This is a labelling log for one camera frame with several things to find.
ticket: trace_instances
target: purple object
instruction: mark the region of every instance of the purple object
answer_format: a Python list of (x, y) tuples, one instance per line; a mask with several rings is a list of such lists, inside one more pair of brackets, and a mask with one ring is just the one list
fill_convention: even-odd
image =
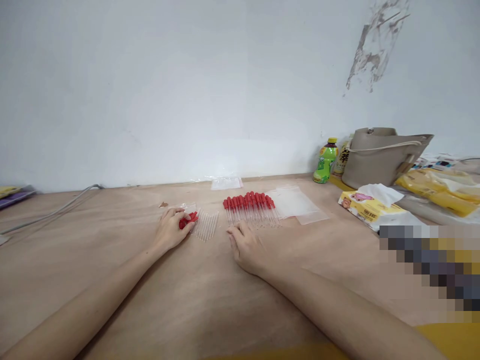
[(16, 204), (33, 194), (35, 194), (35, 191), (20, 191), (12, 195), (3, 197), (0, 199), (0, 210), (9, 207), (10, 205)]

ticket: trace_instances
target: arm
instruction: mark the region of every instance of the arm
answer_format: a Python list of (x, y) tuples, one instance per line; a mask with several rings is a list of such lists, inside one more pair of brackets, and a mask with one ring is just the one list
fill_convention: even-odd
[(240, 267), (286, 296), (353, 359), (446, 359), (414, 328), (382, 308), (333, 281), (269, 255), (244, 221), (227, 232)]
[(2, 359), (73, 359), (102, 328), (145, 272), (192, 230), (191, 222), (179, 229), (184, 209), (163, 213), (151, 247), (122, 264), (53, 313), (7, 351)]

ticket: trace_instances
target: finger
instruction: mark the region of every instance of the finger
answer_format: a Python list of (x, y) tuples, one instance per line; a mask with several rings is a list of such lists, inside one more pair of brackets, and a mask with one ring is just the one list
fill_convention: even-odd
[(230, 228), (237, 228), (238, 230), (240, 230), (240, 223), (239, 222), (236, 222), (235, 224), (233, 224), (232, 226), (229, 227)]
[(242, 232), (235, 226), (229, 227), (227, 233), (231, 234), (236, 241), (243, 239), (244, 237)]
[(185, 210), (177, 212), (175, 214), (175, 217), (178, 219), (178, 221), (180, 221), (181, 219), (187, 219), (188, 221), (190, 221), (192, 219), (190, 215), (185, 212)]
[(245, 235), (246, 233), (251, 233), (252, 232), (252, 229), (250, 228), (250, 226), (247, 224), (247, 222), (245, 220), (241, 220), (238, 223), (238, 227), (240, 228), (240, 231), (243, 235)]
[(185, 227), (181, 231), (183, 237), (186, 237), (188, 233), (192, 231), (192, 229), (195, 227), (195, 224), (196, 222), (189, 222), (187, 225), (185, 225)]
[(168, 209), (165, 209), (163, 211), (163, 214), (161, 214), (161, 217), (160, 217), (160, 220), (163, 220), (167, 217), (167, 214), (169, 213), (169, 210)]
[(237, 245), (237, 242), (235, 241), (235, 238), (233, 237), (233, 235), (228, 235), (228, 238), (230, 239), (230, 246), (231, 246), (231, 250), (233, 251), (233, 257), (235, 258), (235, 260), (238, 260), (240, 257), (240, 250)]
[(171, 209), (168, 209), (168, 211), (165, 214), (165, 217), (166, 218), (171, 218), (173, 215), (175, 215), (175, 209), (171, 208)]

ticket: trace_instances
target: hand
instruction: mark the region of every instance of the hand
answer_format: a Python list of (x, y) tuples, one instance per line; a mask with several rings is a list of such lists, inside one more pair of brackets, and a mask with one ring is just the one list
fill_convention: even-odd
[(267, 251), (258, 235), (245, 220), (229, 227), (226, 232), (236, 263), (246, 272), (258, 276), (268, 260)]
[(185, 209), (171, 208), (163, 213), (156, 228), (155, 246), (165, 251), (173, 249), (182, 242), (183, 239), (194, 228), (195, 222), (189, 222), (182, 230), (179, 228), (181, 219), (190, 220), (190, 215)]

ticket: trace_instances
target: beige handbag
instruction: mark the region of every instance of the beige handbag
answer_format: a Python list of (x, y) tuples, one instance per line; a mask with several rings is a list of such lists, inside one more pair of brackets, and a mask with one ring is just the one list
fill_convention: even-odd
[(355, 131), (341, 180), (351, 188), (367, 184), (392, 185), (413, 166), (434, 136), (399, 136), (391, 127), (367, 127)]

